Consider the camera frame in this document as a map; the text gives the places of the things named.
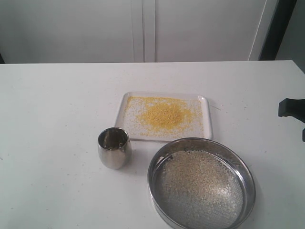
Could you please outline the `stainless steel cup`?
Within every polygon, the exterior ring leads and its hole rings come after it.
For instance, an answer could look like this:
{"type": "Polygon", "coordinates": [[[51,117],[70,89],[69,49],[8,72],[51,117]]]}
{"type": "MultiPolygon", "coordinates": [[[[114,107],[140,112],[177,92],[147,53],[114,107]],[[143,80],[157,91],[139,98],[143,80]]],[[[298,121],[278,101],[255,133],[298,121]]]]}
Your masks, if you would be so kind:
{"type": "Polygon", "coordinates": [[[98,153],[107,168],[116,170],[124,167],[132,156],[129,135],[118,127],[105,129],[98,136],[98,153]]]}

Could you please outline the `pile of beige rice grains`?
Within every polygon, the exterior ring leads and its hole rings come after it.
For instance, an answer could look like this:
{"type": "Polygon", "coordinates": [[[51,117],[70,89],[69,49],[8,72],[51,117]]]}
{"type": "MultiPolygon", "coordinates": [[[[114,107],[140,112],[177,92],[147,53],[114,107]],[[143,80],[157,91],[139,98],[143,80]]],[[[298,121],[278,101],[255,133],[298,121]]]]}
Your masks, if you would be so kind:
{"type": "Polygon", "coordinates": [[[226,228],[244,204],[235,156],[211,141],[206,100],[128,93],[122,125],[132,139],[164,141],[148,170],[153,205],[169,223],[226,228]]]}

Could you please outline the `white rectangular plastic tray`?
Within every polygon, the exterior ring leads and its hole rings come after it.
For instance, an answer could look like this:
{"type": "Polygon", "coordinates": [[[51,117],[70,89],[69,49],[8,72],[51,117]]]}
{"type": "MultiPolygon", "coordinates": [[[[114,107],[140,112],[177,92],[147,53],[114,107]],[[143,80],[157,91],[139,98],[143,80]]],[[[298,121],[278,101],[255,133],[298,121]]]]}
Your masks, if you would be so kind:
{"type": "Polygon", "coordinates": [[[213,137],[208,100],[198,94],[127,92],[115,127],[126,130],[131,140],[213,137]]]}

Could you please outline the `round steel mesh sieve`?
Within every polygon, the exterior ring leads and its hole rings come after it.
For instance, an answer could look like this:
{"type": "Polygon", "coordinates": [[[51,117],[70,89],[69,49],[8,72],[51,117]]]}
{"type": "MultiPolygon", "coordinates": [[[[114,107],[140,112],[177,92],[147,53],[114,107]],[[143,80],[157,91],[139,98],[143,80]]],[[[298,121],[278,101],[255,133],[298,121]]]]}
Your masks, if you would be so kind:
{"type": "Polygon", "coordinates": [[[177,139],[160,148],[149,164],[147,181],[156,212],[174,229],[236,229],[256,199],[245,162],[204,138],[177,139]]]}

